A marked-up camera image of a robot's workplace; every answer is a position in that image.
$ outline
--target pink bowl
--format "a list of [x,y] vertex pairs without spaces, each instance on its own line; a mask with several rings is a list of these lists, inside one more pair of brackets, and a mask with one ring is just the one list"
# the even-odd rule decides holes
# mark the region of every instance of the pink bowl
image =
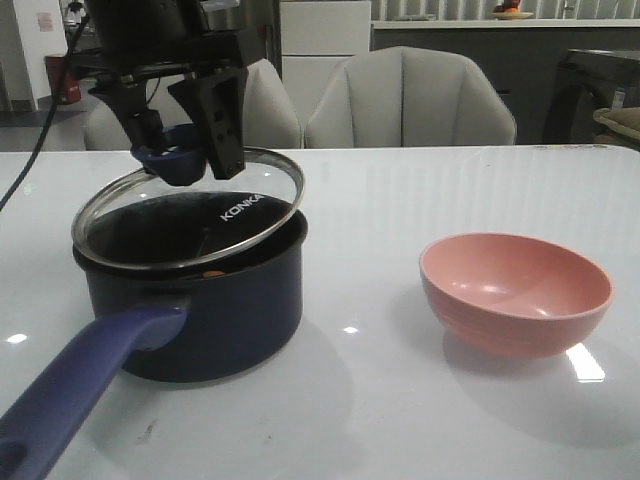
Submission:
[[464,342],[534,358],[584,340],[602,319],[613,284],[593,262],[558,245],[501,233],[441,239],[420,256],[429,304]]

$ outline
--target floor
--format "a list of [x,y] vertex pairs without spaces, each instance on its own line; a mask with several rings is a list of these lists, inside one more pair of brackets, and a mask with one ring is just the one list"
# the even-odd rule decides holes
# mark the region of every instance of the floor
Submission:
[[[99,100],[87,93],[90,82],[80,83],[82,98],[71,105],[59,105],[54,122],[49,129],[43,150],[84,150],[83,131],[85,121]],[[48,112],[43,102],[40,112],[0,112],[0,151],[29,152],[33,150],[42,131],[42,123]]]

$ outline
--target lid rim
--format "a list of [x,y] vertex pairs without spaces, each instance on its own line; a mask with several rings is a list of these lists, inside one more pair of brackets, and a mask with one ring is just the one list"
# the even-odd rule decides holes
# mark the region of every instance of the lid rim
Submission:
[[99,212],[100,208],[108,204],[113,199],[114,195],[119,195],[123,191],[130,190],[131,188],[146,183],[151,179],[159,178],[157,175],[148,173],[144,170],[144,168],[141,168],[115,179],[104,188],[102,188],[93,197],[91,197],[91,199],[89,199],[80,208],[78,213],[76,213],[71,226],[71,237],[73,240],[74,248],[87,259],[105,267],[135,272],[160,272],[167,270],[180,270],[187,267],[194,267],[200,264],[213,262],[215,260],[220,260],[233,254],[240,253],[258,244],[264,238],[268,237],[282,225],[284,225],[298,210],[304,193],[305,181],[302,169],[298,166],[298,164],[296,164],[289,157],[282,155],[281,153],[256,147],[245,147],[245,152],[257,154],[255,158],[252,158],[251,161],[247,161],[247,163],[264,164],[278,168],[279,170],[285,172],[293,180],[296,189],[296,194],[293,201],[291,202],[291,207],[289,208],[289,210],[283,216],[281,216],[277,222],[273,223],[257,234],[240,242],[237,242],[229,247],[225,247],[223,249],[193,259],[142,264],[117,262],[96,254],[91,248],[89,248],[87,244],[85,237],[86,226],[92,219],[96,218],[96,216],[94,215],[95,212]]

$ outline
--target bowl rim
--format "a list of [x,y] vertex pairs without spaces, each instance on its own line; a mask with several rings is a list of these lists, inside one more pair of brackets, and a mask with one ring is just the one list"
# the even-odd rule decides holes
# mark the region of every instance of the bowl rim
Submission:
[[[583,261],[587,262],[588,264],[590,264],[593,268],[595,268],[596,270],[598,270],[603,276],[604,278],[607,280],[607,283],[609,284],[609,295],[607,295],[607,298],[601,302],[598,306],[591,308],[589,310],[585,310],[583,312],[579,312],[579,313],[570,313],[570,314],[564,314],[564,315],[552,315],[552,316],[548,316],[548,317],[542,317],[542,316],[534,316],[534,315],[526,315],[526,314],[510,314],[510,313],[505,313],[505,312],[500,312],[498,310],[494,310],[492,308],[488,308],[488,307],[484,307],[472,302],[469,302],[467,300],[463,300],[459,297],[456,297],[452,294],[450,294],[449,292],[447,292],[446,290],[444,290],[441,286],[439,286],[438,284],[436,284],[430,277],[429,275],[427,275],[427,273],[425,272],[425,268],[424,268],[424,258],[427,255],[427,253],[429,252],[429,250],[431,250],[433,247],[435,247],[436,245],[443,243],[445,241],[454,239],[454,238],[459,238],[459,237],[471,237],[471,236],[503,236],[503,237],[517,237],[517,238],[522,238],[525,240],[532,240],[534,242],[537,243],[542,243],[542,244],[546,244],[555,248],[559,248],[567,253],[570,253],[571,255],[574,255],[580,259],[582,259]],[[585,255],[582,255],[578,252],[576,252],[575,250],[572,250],[570,248],[567,248],[559,243],[555,243],[555,242],[550,242],[548,240],[543,240],[539,237],[534,237],[531,235],[522,235],[519,233],[510,233],[510,232],[482,232],[482,231],[472,231],[472,232],[463,232],[463,233],[454,233],[451,235],[446,235],[444,237],[440,237],[437,240],[434,240],[432,242],[430,242],[429,244],[427,244],[427,246],[422,250],[422,252],[420,253],[420,257],[418,259],[418,266],[420,268],[420,275],[422,276],[422,278],[424,280],[426,280],[427,282],[429,282],[430,285],[432,285],[434,288],[436,288],[438,291],[440,291],[441,293],[443,293],[444,295],[446,295],[449,298],[453,298],[456,301],[468,305],[470,307],[476,308],[478,310],[482,310],[484,312],[490,313],[492,315],[500,315],[503,317],[509,317],[509,318],[519,318],[519,319],[523,319],[523,320],[537,320],[537,321],[542,321],[542,322],[548,322],[548,321],[553,321],[553,320],[569,320],[569,319],[579,319],[582,317],[587,317],[589,315],[592,315],[594,313],[598,313],[600,311],[605,311],[607,308],[609,308],[609,306],[611,305],[611,303],[613,302],[613,298],[615,296],[615,284],[613,283],[613,280],[611,279],[611,276],[606,272],[606,270],[604,270],[600,265],[598,265],[597,263],[595,263],[593,260],[591,260],[590,258],[586,257]]]

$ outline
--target black cable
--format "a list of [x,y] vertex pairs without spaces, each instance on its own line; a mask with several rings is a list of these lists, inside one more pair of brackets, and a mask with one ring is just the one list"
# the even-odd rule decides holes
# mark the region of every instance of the black cable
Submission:
[[204,5],[202,5],[202,2],[204,2],[205,0],[200,0],[200,11],[202,12],[202,16],[204,18],[205,23],[207,24],[207,30],[211,30],[211,24],[209,22],[209,16],[207,15],[207,11],[204,9]]
[[160,78],[158,77],[158,80],[156,81],[156,86],[153,87],[153,92],[151,92],[151,95],[149,95],[149,98],[147,98],[147,105],[149,105],[149,103],[151,103],[151,100],[153,100],[153,97],[156,96],[156,92],[158,91],[158,87],[160,86]]
[[2,211],[2,209],[5,207],[9,199],[13,196],[16,190],[18,190],[18,187],[28,175],[29,171],[31,170],[31,167],[33,167],[33,164],[35,163],[36,158],[40,153],[40,150],[42,150],[42,145],[44,145],[44,141],[47,138],[47,133],[49,132],[49,128],[51,127],[51,123],[53,122],[53,116],[55,115],[56,110],[58,109],[58,102],[60,101],[60,96],[62,95],[64,80],[67,76],[67,71],[69,70],[69,57],[75,50],[78,40],[80,39],[80,35],[82,34],[82,31],[84,30],[84,27],[87,25],[87,23],[89,23],[89,15],[86,15],[82,19],[82,21],[80,22],[80,25],[78,26],[78,29],[74,32],[73,37],[71,37],[71,40],[69,40],[67,53],[62,59],[60,74],[58,75],[57,88],[55,89],[56,91],[53,93],[52,100],[51,100],[52,104],[51,104],[51,107],[49,108],[49,113],[47,114],[47,118],[44,121],[44,125],[42,126],[42,131],[40,132],[40,136],[38,137],[36,146],[33,148],[33,152],[31,152],[31,156],[29,157],[29,160],[27,160],[27,163],[23,167],[20,174],[13,181],[13,183],[11,184],[7,192],[4,194],[2,199],[0,199],[0,211]]

